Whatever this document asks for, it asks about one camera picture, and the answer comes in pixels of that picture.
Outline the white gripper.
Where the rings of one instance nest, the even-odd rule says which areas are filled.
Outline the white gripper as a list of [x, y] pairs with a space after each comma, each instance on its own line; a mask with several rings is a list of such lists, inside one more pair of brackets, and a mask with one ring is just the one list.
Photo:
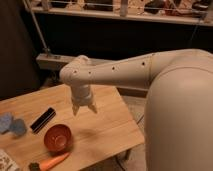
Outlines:
[[93, 103], [93, 93], [90, 85], [71, 86], [71, 99], [73, 114], [78, 114], [80, 106], [88, 106], [88, 108], [97, 113], [96, 104]]

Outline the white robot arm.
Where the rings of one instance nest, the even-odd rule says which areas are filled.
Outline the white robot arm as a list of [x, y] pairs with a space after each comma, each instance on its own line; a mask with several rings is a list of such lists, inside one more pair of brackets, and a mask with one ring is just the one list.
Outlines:
[[73, 110], [95, 110], [92, 84], [146, 89], [147, 171], [213, 171], [213, 54], [149, 53], [94, 65], [80, 55], [60, 70]]

